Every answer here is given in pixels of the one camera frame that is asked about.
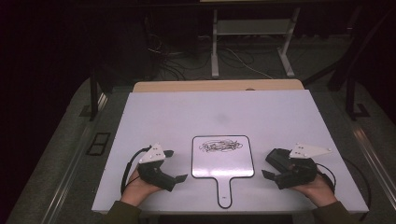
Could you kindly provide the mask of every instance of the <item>dark background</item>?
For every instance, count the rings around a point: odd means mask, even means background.
[[[368,2],[356,39],[361,40],[392,6],[392,1]],[[354,4],[303,7],[296,36],[323,38],[344,34]],[[225,17],[241,16],[229,11]],[[157,11],[149,27],[135,13],[93,13],[81,16],[70,1],[10,1],[0,7],[1,46],[1,174],[0,223],[7,216],[35,169],[75,91],[95,68],[104,91],[115,85],[150,80],[154,70],[145,50],[145,30],[163,35],[171,44],[194,51],[197,35],[210,35],[211,12]],[[246,13],[257,17],[260,12]],[[396,13],[391,13],[359,55],[350,73],[363,83],[396,122]],[[345,58],[345,64],[356,55]],[[344,82],[341,67],[336,83]]]

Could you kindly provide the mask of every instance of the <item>paddle handle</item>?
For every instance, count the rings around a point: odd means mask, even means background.
[[[219,206],[222,208],[229,208],[233,203],[231,195],[231,179],[229,178],[218,178],[218,200]]]

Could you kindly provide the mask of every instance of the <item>hand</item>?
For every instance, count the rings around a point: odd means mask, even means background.
[[[317,175],[314,181],[308,184],[296,186],[291,189],[301,192],[317,207],[323,207],[337,202],[332,190],[321,175]]]
[[[161,188],[150,185],[142,180],[137,172],[137,166],[129,177],[128,183],[130,184],[128,184],[125,191],[122,193],[120,201],[133,206],[138,206],[145,201],[150,194],[162,190]]]

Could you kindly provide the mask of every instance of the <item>floor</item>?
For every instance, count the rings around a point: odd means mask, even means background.
[[[338,60],[347,50],[350,41],[349,37],[344,35],[331,36],[329,39],[292,39],[288,56],[296,74],[295,78],[305,80]],[[219,39],[218,44],[219,79],[287,78],[276,52],[282,44],[279,36],[223,37]],[[151,48],[153,56],[158,59],[158,70],[153,80],[211,79],[208,36],[199,37],[198,53],[195,54],[180,52],[168,46],[167,49],[160,49],[167,52],[166,57],[159,57],[153,50],[159,49],[156,46]],[[388,172],[390,179],[394,179],[396,127],[360,85],[356,89],[356,103],[363,104],[371,117],[351,121],[344,110],[345,87],[336,92],[328,91],[326,87],[331,75],[305,88],[311,91],[332,139],[346,158],[346,165],[370,206],[364,223],[394,223],[395,207],[389,200],[392,195],[386,191],[386,183],[381,182],[378,172],[368,162],[370,157],[364,152],[364,148],[369,146],[374,149],[382,167]],[[115,87],[111,94],[102,98],[100,113],[94,121],[90,121],[83,113],[84,108],[90,104],[89,80],[82,83],[8,223],[100,221],[102,215],[92,212],[91,206],[131,88]],[[363,131],[367,139],[356,135],[357,130]],[[85,151],[96,133],[110,133],[105,153],[99,157],[87,156]],[[258,220],[262,223],[285,223],[285,219],[282,218],[284,217],[270,221],[267,217],[258,217]],[[293,223],[313,222],[307,213],[293,217]]]

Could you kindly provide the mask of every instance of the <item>white table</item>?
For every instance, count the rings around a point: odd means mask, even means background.
[[[191,176],[193,137],[218,134],[246,135],[255,170],[251,178],[231,181],[233,204],[228,209],[219,206],[213,179]],[[189,176],[172,192],[160,191],[144,201],[140,207],[147,215],[294,214],[311,210],[314,205],[305,196],[290,189],[279,190],[273,181],[264,179],[261,174],[262,169],[277,173],[265,161],[273,148],[292,149],[296,143],[331,148],[332,154],[319,156],[314,161],[333,171],[337,178],[336,196],[349,212],[368,210],[309,91],[132,92],[93,211],[106,213],[110,209],[120,198],[126,163],[137,150],[157,142],[163,149],[175,151],[172,158],[165,160],[163,172]]]

